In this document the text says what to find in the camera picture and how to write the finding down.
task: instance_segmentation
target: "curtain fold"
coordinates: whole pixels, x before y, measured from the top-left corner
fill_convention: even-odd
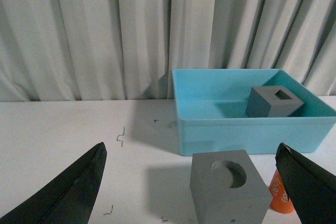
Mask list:
[[[127,98],[166,98],[170,0],[119,4]]]
[[[59,0],[83,100],[125,99],[118,0]]]
[[[336,94],[336,0],[0,0],[0,101],[165,99],[175,68]]]
[[[2,71],[14,85],[11,100],[74,100],[79,93],[57,0],[1,0],[7,29],[1,38],[12,51],[2,55]],[[7,92],[1,91],[4,100]]]
[[[324,43],[323,31],[335,0],[303,0],[284,48],[275,65],[304,82],[319,47]]]

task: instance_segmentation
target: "blue plastic bin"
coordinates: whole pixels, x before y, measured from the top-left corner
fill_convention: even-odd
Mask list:
[[[314,152],[336,122],[336,111],[279,69],[175,69],[174,94],[180,152],[246,150],[275,153],[284,142]],[[304,105],[286,118],[249,118],[253,86],[283,85]]]

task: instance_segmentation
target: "white table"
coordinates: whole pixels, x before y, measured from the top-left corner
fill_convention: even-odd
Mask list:
[[[323,97],[336,108],[336,97]],[[191,157],[179,155],[173,100],[0,103],[0,216],[104,142],[108,157],[90,222],[197,223]],[[306,157],[336,174],[336,127]],[[274,155],[251,155],[269,185]],[[269,209],[263,223],[300,223]]]

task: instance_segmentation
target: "orange cup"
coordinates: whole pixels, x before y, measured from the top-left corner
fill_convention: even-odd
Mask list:
[[[273,200],[270,204],[271,208],[273,208],[276,212],[280,212],[282,214],[290,214],[294,211],[293,203],[287,196],[280,174],[277,169],[273,175],[273,179],[268,189],[273,195]]]

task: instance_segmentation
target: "gray cube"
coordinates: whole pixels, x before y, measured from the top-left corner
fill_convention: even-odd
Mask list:
[[[190,188],[199,224],[262,223],[272,201],[244,150],[194,154]]]
[[[246,114],[250,118],[277,118],[292,114],[303,102],[284,86],[252,87]]]

